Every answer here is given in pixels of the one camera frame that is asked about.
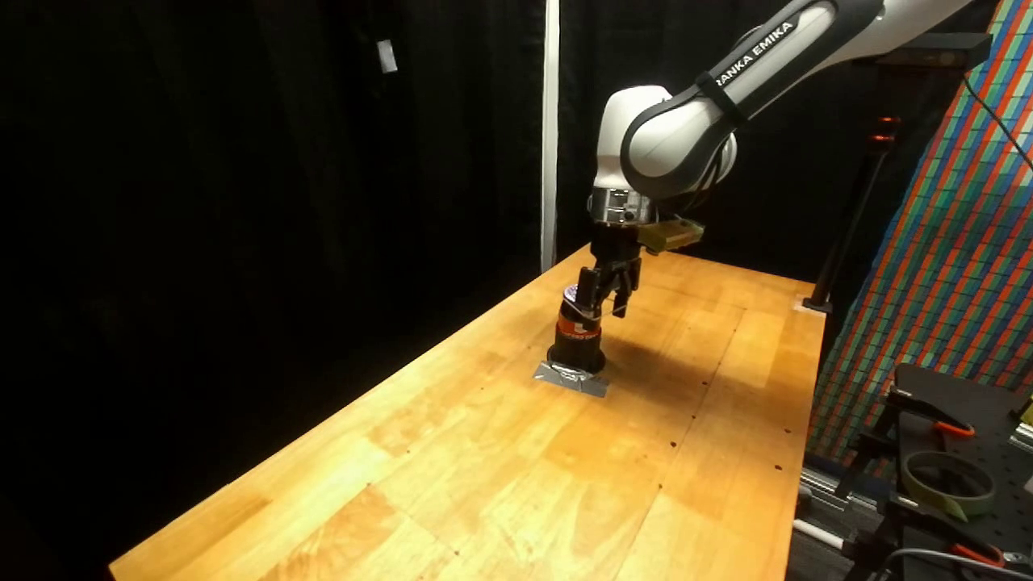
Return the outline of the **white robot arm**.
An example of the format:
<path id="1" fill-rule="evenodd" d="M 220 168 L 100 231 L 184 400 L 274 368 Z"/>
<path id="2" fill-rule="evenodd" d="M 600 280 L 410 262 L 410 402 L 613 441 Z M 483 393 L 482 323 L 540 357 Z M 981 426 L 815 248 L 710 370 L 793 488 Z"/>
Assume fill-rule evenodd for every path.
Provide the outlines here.
<path id="1" fill-rule="evenodd" d="M 613 299 L 623 315 L 639 286 L 641 230 L 663 223 L 663 203 L 721 183 L 736 166 L 736 128 L 806 76 L 889 56 L 970 0 L 787 0 L 751 26 L 683 89 L 635 85 L 606 97 L 596 128 L 596 168 L 588 192 L 594 266 L 564 290 L 564 302 L 600 318 Z"/>

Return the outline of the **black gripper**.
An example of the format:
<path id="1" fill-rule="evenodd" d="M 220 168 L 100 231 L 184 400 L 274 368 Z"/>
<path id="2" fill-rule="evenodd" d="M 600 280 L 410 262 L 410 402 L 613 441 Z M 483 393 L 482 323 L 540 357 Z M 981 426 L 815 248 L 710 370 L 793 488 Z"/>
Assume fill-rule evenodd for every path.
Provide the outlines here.
<path id="1" fill-rule="evenodd" d="M 633 225 L 596 225 L 592 234 L 596 275 L 617 275 L 613 315 L 627 315 L 628 296 L 639 286 L 639 231 Z M 582 268 L 575 308 L 585 315 L 600 315 L 596 275 Z"/>

